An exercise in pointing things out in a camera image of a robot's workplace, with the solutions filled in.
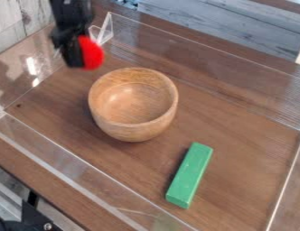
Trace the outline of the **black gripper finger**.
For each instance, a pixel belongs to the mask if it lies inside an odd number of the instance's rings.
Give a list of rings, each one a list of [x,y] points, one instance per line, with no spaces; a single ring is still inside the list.
[[[71,29],[60,30],[59,28],[53,28],[49,38],[67,66],[69,68],[81,68],[81,46],[77,41],[77,34]]]

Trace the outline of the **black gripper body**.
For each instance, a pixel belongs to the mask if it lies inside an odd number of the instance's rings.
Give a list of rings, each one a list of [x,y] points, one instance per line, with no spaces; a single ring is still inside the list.
[[[55,18],[53,32],[87,33],[93,20],[92,0],[48,0]]]

